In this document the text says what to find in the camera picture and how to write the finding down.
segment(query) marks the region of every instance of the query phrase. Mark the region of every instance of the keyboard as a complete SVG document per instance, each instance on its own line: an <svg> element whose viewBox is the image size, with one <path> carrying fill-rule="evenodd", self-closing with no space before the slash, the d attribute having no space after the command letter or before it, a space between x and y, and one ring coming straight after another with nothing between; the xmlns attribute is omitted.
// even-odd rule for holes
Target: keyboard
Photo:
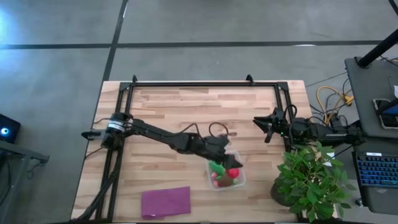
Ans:
<svg viewBox="0 0 398 224"><path fill-rule="evenodd" d="M398 188L398 154L353 152L360 186Z"/></svg>

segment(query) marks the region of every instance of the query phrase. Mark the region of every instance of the plastic tray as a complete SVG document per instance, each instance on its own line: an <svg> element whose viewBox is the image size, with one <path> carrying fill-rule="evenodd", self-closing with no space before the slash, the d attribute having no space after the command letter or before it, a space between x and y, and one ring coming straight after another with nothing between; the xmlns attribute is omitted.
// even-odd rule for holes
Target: plastic tray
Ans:
<svg viewBox="0 0 398 224"><path fill-rule="evenodd" d="M232 154L235 156L235 159L239 162L242 162L241 157L239 156L239 153L237 151L228 151L228 154ZM229 187L215 187L213 185L213 180L211 179L211 171L209 162L206 161L206 170L207 170L207 179L208 179L208 184L212 190L219 191L219 190L228 190L228 189L233 189L236 187L242 187L246 184L246 176L244 175L244 170L243 167L239 168L239 176L236 179L236 184L229 186Z"/></svg>

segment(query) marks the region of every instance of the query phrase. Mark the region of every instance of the gray floor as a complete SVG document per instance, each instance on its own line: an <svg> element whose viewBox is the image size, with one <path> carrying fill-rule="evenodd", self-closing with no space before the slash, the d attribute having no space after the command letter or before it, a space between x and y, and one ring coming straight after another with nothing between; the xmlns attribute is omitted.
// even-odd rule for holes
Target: gray floor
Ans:
<svg viewBox="0 0 398 224"><path fill-rule="evenodd" d="M122 0L3 0L0 44L110 44ZM381 40L397 27L388 1L129 0L120 43L204 41ZM117 49L110 80L304 80L345 71L344 59L373 45ZM0 113L22 123L18 144L51 155L24 179L10 223L68 220L109 49L0 50ZM394 47L385 56L398 55ZM338 90L346 74L307 88ZM331 92L321 92L322 102ZM337 100L332 98L331 108ZM349 122L355 105L343 108ZM355 179L349 152L340 155ZM397 223L348 203L344 220Z"/></svg>

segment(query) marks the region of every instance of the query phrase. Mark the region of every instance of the potted plant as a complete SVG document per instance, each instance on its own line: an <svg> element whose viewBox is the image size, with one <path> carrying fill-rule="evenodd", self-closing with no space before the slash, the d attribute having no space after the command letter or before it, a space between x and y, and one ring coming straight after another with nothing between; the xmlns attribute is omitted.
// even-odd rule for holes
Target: potted plant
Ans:
<svg viewBox="0 0 398 224"><path fill-rule="evenodd" d="M281 205L290 207L289 212L306 212L310 222L331 218L336 205L341 216L343 208L351 208L342 203L349 196L343 191L356 190L347 184L347 173L338 167L343 163L330 157L334 152L331 146L295 146L296 151L285 152L284 163L278 166L280 174L271 189L272 198ZM333 167L326 167L330 162Z"/></svg>

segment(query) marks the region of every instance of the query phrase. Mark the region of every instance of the purple cloth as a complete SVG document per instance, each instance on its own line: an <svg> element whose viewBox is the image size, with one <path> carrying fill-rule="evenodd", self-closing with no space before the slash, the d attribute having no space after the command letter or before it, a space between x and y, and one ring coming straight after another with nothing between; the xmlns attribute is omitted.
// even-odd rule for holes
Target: purple cloth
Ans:
<svg viewBox="0 0 398 224"><path fill-rule="evenodd" d="M145 220L191 213L190 188L150 190L142 193L141 216Z"/></svg>

